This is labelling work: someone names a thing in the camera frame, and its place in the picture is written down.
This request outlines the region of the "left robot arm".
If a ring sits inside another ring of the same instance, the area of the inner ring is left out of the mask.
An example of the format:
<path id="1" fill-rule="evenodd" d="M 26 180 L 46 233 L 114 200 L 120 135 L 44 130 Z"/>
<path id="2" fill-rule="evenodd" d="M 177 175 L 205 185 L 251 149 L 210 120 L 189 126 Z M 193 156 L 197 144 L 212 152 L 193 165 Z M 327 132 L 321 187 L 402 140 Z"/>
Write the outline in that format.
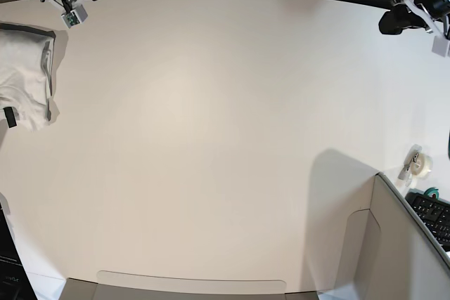
<path id="1" fill-rule="evenodd" d="M 424 29 L 449 39 L 449 0 L 392 0 L 378 28 L 384 35 L 399 35 L 406 29 Z"/>

